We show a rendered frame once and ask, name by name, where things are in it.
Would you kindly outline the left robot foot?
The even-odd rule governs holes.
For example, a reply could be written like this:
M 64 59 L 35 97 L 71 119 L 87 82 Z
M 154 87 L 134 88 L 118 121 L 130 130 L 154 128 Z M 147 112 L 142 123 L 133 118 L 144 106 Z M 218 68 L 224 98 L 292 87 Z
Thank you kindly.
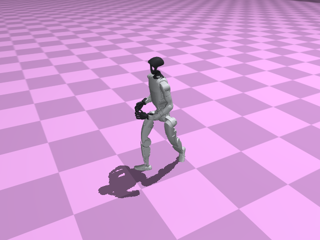
M 185 161 L 186 148 L 184 146 L 182 146 L 182 150 L 183 150 L 183 154 L 182 153 L 179 154 L 178 161 L 183 163 Z

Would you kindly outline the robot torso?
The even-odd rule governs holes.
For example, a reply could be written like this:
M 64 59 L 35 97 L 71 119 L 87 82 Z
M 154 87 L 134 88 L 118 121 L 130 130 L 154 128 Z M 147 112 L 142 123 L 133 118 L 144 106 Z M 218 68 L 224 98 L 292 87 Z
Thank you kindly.
M 164 77 L 160 77 L 160 76 L 156 76 L 158 79 L 154 79 L 153 78 L 153 74 L 151 74 L 149 76 L 148 79 L 148 86 L 149 86 L 149 91 L 150 91 L 150 96 L 151 96 L 151 100 L 152 103 L 155 105 L 156 110 L 154 111 L 154 113 L 157 113 L 158 111 L 160 111 L 162 108 L 165 108 L 165 104 L 167 103 L 165 101 L 164 95 L 162 93 L 162 91 L 160 90 L 160 83 L 165 81 L 168 83 L 167 79 Z M 165 117 L 166 116 L 170 116 L 170 112 L 166 115 L 163 115 L 162 117 L 160 117 L 158 120 L 161 122 L 166 122 Z

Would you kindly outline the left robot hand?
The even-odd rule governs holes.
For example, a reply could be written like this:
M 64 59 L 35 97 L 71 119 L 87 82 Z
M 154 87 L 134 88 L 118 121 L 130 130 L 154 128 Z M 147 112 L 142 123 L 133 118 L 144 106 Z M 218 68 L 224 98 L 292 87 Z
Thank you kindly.
M 143 112 L 140 108 L 138 108 L 141 112 L 138 112 L 137 110 L 135 110 L 135 116 L 136 116 L 136 119 L 141 119 L 141 120 L 144 120 L 144 119 L 147 119 L 149 120 L 149 116 L 148 115 L 153 115 L 153 113 L 145 113 Z

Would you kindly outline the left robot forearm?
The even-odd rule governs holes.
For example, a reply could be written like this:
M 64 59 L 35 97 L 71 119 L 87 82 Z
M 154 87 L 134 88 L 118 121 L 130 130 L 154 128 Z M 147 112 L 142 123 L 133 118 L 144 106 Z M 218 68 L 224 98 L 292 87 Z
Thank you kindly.
M 158 112 L 153 113 L 153 115 L 148 115 L 149 120 L 158 120 L 164 115 L 167 115 L 172 110 L 171 105 L 167 105 L 165 108 L 161 108 Z

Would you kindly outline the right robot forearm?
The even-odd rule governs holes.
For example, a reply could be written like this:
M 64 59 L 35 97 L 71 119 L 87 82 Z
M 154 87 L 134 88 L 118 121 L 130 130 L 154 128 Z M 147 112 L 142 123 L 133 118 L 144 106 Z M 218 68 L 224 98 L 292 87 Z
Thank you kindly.
M 151 94 L 150 94 L 148 97 L 146 97 L 146 98 L 147 98 L 147 100 L 145 100 L 145 103 L 146 103 L 146 104 L 152 102 Z

